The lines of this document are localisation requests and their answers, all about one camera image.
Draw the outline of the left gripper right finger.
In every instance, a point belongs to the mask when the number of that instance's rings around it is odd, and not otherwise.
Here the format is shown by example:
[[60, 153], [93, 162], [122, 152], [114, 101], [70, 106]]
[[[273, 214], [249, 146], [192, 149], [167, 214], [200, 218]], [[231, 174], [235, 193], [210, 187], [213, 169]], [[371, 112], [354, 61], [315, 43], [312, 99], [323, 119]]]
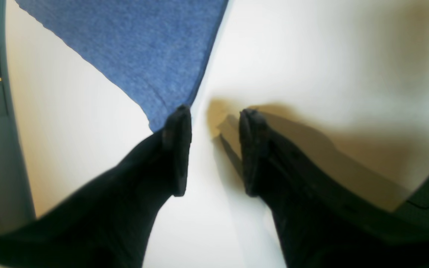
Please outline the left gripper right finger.
[[246, 193], [272, 211], [289, 268], [429, 268], [429, 228], [349, 192], [254, 109], [239, 118]]

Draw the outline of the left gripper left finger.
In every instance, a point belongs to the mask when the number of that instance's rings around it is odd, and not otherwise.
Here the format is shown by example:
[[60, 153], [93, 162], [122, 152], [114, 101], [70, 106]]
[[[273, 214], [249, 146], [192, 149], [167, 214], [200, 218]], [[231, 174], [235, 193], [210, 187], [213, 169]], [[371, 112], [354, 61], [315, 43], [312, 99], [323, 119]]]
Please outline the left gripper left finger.
[[140, 268], [157, 214], [186, 191], [192, 141], [189, 107], [116, 166], [57, 207], [0, 235], [0, 266], [8, 268]]

